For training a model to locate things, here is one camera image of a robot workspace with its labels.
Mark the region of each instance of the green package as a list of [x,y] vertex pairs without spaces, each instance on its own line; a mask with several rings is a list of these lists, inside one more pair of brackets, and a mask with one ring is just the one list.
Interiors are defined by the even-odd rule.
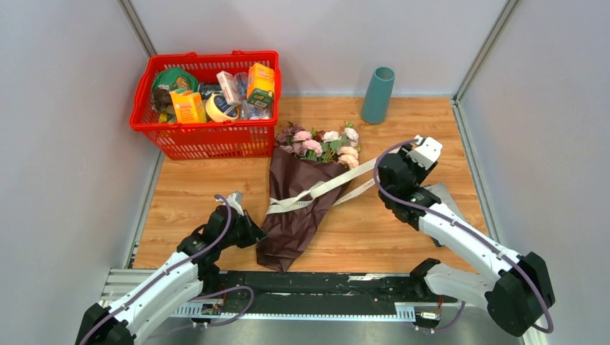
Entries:
[[172,67],[157,75],[150,91],[150,105],[156,111],[165,111],[172,106],[170,91],[177,88],[193,90],[198,87],[197,78],[180,67]]

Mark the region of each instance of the flower bouquet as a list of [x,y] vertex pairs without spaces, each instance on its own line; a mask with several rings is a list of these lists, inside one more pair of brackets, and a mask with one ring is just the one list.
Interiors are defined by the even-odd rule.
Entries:
[[[276,136],[278,146],[271,157],[271,199],[278,201],[296,197],[320,182],[327,182],[357,167],[358,140],[358,133],[350,122],[346,122],[339,131],[329,132],[307,131],[301,125],[289,122]],[[262,226],[267,239],[257,245],[257,263],[286,272],[305,252],[324,215],[348,185],[345,183],[315,198],[307,207],[268,213]]]

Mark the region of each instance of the small box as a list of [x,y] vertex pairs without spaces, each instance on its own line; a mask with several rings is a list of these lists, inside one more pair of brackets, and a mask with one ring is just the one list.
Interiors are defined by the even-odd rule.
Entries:
[[222,71],[216,74],[216,78],[218,79],[218,83],[222,88],[222,92],[224,93],[224,98],[227,100],[227,103],[232,106],[239,106],[242,103],[242,100],[240,99],[240,93],[237,91],[237,86],[233,80],[233,75],[231,73]]
[[198,124],[206,121],[206,111],[201,94],[179,88],[170,92],[176,119],[181,124]]
[[260,63],[255,63],[248,71],[247,100],[249,104],[267,109],[273,103],[276,92],[276,73]]

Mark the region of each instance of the wood grain surface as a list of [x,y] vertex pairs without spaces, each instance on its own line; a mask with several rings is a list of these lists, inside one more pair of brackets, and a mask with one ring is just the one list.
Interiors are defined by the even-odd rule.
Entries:
[[[466,220],[485,231],[483,216],[464,155],[449,99],[392,98],[382,124],[360,120],[361,98],[282,98],[280,121],[323,130],[336,130],[351,121],[360,133],[360,161],[377,157],[384,149],[416,134],[431,136],[444,147],[438,166],[426,184],[444,182]],[[261,224],[269,206],[270,158],[214,160],[165,159],[150,212],[137,250],[134,268],[159,267],[185,236],[207,222],[218,203],[214,194],[243,193],[243,206]],[[372,178],[369,172],[351,188]],[[320,272],[409,272],[422,260],[434,257],[464,270],[472,270],[447,248],[436,248],[432,240],[396,220],[377,196],[375,188],[333,208],[318,228],[293,271]],[[255,247],[231,247],[217,262],[221,270],[267,270],[256,264]]]

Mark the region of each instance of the cable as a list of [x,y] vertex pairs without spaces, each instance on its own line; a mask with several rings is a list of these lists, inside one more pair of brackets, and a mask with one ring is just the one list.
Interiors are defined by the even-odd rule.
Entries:
[[442,296],[439,296],[439,303],[437,307],[432,310],[433,313],[439,312],[439,318],[442,317]]
[[224,196],[216,194],[216,195],[214,195],[214,197],[216,199],[220,199],[222,201],[222,203],[227,207],[227,223],[224,225],[224,229],[222,229],[222,233],[220,233],[220,235],[209,246],[206,246],[201,251],[191,255],[190,257],[187,257],[186,259],[183,259],[182,261],[178,262],[177,264],[171,265],[164,272],[161,272],[158,276],[154,277],[151,281],[149,281],[148,284],[144,285],[144,287],[140,291],[138,291],[135,295],[133,295],[133,297],[131,297],[127,302],[125,302],[124,305],[118,307],[115,311],[113,311],[112,313],[108,314],[105,318],[102,318],[101,321],[96,323],[96,325],[93,326],[91,328],[91,330],[89,330],[89,332],[87,332],[87,334],[85,334],[85,336],[83,337],[81,342],[78,343],[78,345],[85,345],[87,343],[87,341],[91,338],[91,336],[93,336],[93,334],[95,332],[97,332],[97,330],[102,325],[104,325],[111,318],[115,317],[118,313],[129,309],[129,306],[131,304],[133,304],[138,298],[140,298],[140,296],[142,296],[146,291],[148,291],[148,289],[150,289],[154,284],[156,284],[161,278],[169,275],[172,271],[174,271],[174,269],[184,265],[185,263],[187,263],[189,261],[192,261],[193,259],[195,259],[197,257],[200,257],[203,254],[205,254],[210,249],[214,248],[214,246],[217,245],[218,242],[220,242],[220,240],[222,240],[224,235],[226,235],[227,232],[229,231],[229,226],[231,225],[231,216],[232,216],[232,214],[231,214],[231,206],[229,206],[229,202],[227,201],[227,199],[224,198]]
[[[248,292],[250,292],[250,300],[248,301],[247,305],[245,306],[245,308],[242,309],[242,311],[240,311],[236,316],[233,316],[232,318],[222,321],[222,322],[218,322],[218,323],[208,323],[207,326],[208,327],[217,327],[217,326],[224,326],[224,325],[228,325],[231,322],[236,321],[238,318],[241,318],[245,312],[250,309],[250,306],[252,306],[252,302],[254,302],[254,291],[252,290],[251,287],[249,286],[235,286],[235,287],[231,287],[222,291],[219,291],[217,293],[212,293],[210,295],[205,295],[205,296],[198,296],[195,297],[193,299],[191,299],[191,302],[195,301],[195,300],[205,300],[207,298],[212,298],[212,297],[216,297],[216,296],[220,296],[223,293],[230,293],[232,291],[236,291],[236,290],[248,290]],[[174,334],[175,332],[178,331],[182,331],[185,329],[189,329],[189,328],[194,328],[195,326],[200,326],[203,327],[205,326],[205,323],[197,323],[196,325],[187,325],[187,326],[180,326],[180,327],[176,327],[170,331],[167,331],[165,333],[161,333],[161,334],[155,334],[154,336],[149,336],[147,339],[156,339],[156,338],[161,338],[163,336],[169,336],[170,334]]]
[[[420,206],[417,205],[416,203],[410,203],[408,201],[405,200],[401,200],[397,197],[395,197],[394,195],[391,195],[390,193],[388,193],[387,190],[383,189],[383,187],[381,186],[381,182],[379,181],[379,163],[381,162],[381,160],[383,159],[383,157],[385,157],[390,151],[399,148],[403,145],[406,144],[412,144],[417,142],[417,139],[411,139],[411,140],[407,140],[405,142],[401,142],[398,144],[395,144],[394,146],[388,148],[386,151],[384,151],[375,161],[375,167],[373,168],[373,179],[375,181],[375,185],[377,186],[377,189],[379,189],[379,191],[384,194],[386,197],[388,197],[390,200],[394,201],[395,203],[400,203],[401,205],[405,205],[411,208],[416,208],[418,210],[422,210],[424,212],[427,213],[431,213],[445,221],[449,221],[452,222],[453,219],[451,219],[449,216],[446,216],[438,211],[432,210],[430,208],[427,208],[425,206]],[[456,221],[455,225],[457,227],[459,227],[460,229],[466,231],[468,234],[470,234],[472,237],[474,237],[475,239],[477,239],[480,243],[482,243],[485,247],[489,248],[489,250],[491,250],[494,254],[498,254],[500,253],[500,250],[497,249],[494,245],[490,244],[489,242],[487,242],[482,235],[480,235],[477,231],[473,231],[472,229],[468,228],[466,225],[462,224],[462,222],[460,221]],[[532,292],[534,293],[534,295],[536,296],[536,299],[538,300],[538,303],[540,304],[540,307],[542,308],[542,313],[545,315],[545,318],[547,319],[547,328],[542,328],[536,324],[534,324],[532,327],[537,329],[538,331],[541,331],[543,333],[552,333],[553,330],[555,329],[552,319],[551,319],[551,315],[549,313],[549,308],[547,308],[547,304],[545,303],[545,300],[542,298],[542,296],[540,295],[540,291],[538,291],[538,288],[536,287],[536,285],[534,284],[534,282],[532,281],[532,279],[527,275],[527,273],[519,266],[517,265],[514,261],[512,261],[509,257],[507,257],[506,255],[502,255],[501,256],[502,259],[504,259],[506,262],[509,263],[509,265],[511,265],[525,280],[525,282],[527,283],[527,285],[529,286],[529,288],[532,290]],[[446,325],[444,327],[444,329],[448,329],[449,327],[453,326],[453,324],[457,321],[457,319],[462,315],[462,313],[458,313],[458,315],[455,317],[455,319],[449,324]]]
[[[222,284],[221,286],[223,290],[227,289],[227,286],[225,284]],[[222,306],[224,307],[225,305],[227,305],[227,293],[224,293],[224,296],[222,296]]]

